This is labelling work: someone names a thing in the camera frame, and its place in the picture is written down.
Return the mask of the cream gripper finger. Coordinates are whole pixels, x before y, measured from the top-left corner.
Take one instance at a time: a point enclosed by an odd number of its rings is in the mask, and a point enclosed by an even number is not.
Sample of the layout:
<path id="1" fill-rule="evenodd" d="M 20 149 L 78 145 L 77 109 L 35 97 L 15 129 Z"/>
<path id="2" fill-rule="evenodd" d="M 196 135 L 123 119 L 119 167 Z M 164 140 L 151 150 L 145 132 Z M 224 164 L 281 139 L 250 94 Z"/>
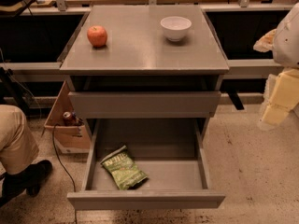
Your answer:
<path id="1" fill-rule="evenodd" d="M 299 104 L 299 70 L 285 68 L 266 80 L 258 127 L 268 131 L 276 128 Z"/>
<path id="2" fill-rule="evenodd" d="M 276 34 L 276 29 L 273 29 L 263 35 L 258 41 L 255 42 L 253 49 L 259 52 L 267 52 L 273 48 L 273 40 Z"/>

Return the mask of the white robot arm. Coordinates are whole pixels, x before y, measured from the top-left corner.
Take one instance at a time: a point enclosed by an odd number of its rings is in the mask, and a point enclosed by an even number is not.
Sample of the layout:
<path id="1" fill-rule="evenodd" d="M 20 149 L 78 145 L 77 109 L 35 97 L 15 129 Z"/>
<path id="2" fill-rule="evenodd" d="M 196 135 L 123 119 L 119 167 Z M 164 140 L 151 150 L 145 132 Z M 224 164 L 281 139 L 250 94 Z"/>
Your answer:
<path id="1" fill-rule="evenodd" d="M 253 46 L 260 52 L 272 51 L 275 63 L 284 67 L 266 81 L 264 102 L 258 126 L 261 130 L 276 128 L 299 104 L 299 3 L 276 29 L 262 36 Z"/>

